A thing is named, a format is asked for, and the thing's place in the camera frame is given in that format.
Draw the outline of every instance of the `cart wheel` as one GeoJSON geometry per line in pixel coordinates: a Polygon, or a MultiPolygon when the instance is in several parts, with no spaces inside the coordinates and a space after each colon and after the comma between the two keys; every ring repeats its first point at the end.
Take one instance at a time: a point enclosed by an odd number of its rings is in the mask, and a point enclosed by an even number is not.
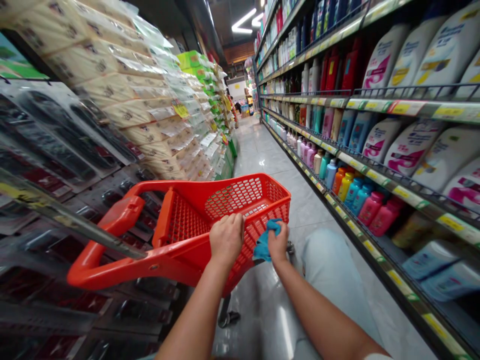
{"type": "Polygon", "coordinates": [[[294,244],[293,244],[290,240],[288,241],[288,244],[286,245],[286,252],[287,252],[289,255],[295,254],[294,244]]]}
{"type": "Polygon", "coordinates": [[[230,311],[225,317],[218,318],[218,326],[225,329],[230,324],[235,324],[240,320],[240,314],[236,311],[230,311]]]}

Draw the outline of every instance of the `orange bottle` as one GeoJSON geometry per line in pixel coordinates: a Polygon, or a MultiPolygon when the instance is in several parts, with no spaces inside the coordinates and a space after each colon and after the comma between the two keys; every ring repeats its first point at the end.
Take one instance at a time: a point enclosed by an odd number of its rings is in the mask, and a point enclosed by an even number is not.
{"type": "Polygon", "coordinates": [[[340,190],[340,185],[342,185],[342,179],[345,177],[347,169],[345,167],[339,167],[338,171],[335,174],[335,180],[333,181],[333,186],[331,190],[338,195],[340,190]]]}

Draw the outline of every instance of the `yellow bottle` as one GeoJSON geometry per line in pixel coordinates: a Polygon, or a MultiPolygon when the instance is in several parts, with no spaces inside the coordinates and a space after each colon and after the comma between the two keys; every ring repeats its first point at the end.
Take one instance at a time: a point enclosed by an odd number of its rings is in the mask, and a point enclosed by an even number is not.
{"type": "Polygon", "coordinates": [[[340,190],[338,191],[338,197],[342,202],[345,201],[347,194],[349,193],[350,184],[354,182],[354,173],[347,172],[341,180],[340,190]]]}

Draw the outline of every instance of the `red shopping cart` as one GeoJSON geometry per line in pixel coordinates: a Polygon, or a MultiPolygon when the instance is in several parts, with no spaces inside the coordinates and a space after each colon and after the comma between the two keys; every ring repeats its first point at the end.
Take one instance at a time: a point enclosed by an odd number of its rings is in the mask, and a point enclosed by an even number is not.
{"type": "Polygon", "coordinates": [[[267,221],[289,221],[290,193],[272,177],[250,174],[237,178],[195,181],[144,181],[115,203],[98,224],[118,237],[137,222],[145,192],[164,192],[165,197],[152,239],[153,249],[140,259],[124,258],[100,266],[106,248],[90,241],[71,266],[68,282],[79,288],[99,290],[145,277],[164,277],[195,287],[210,260],[209,231],[224,215],[246,216],[244,243],[223,296],[230,294],[250,269],[253,250],[267,221]]]}

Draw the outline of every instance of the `ceiling light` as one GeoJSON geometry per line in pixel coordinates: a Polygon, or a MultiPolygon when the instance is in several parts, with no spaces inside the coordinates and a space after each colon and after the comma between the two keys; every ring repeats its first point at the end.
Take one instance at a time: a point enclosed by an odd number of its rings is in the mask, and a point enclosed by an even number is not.
{"type": "Polygon", "coordinates": [[[260,23],[260,19],[262,18],[262,16],[264,15],[264,13],[262,12],[260,15],[254,17],[251,21],[251,25],[253,27],[256,27],[256,28],[259,28],[262,24],[260,23]]]}
{"type": "Polygon", "coordinates": [[[246,29],[246,28],[241,28],[239,27],[242,25],[244,22],[246,22],[248,19],[250,19],[255,13],[257,12],[256,8],[253,8],[248,12],[247,15],[242,17],[240,20],[238,20],[233,26],[231,27],[231,31],[234,33],[243,33],[243,34],[251,34],[254,31],[252,29],[246,29]]]}

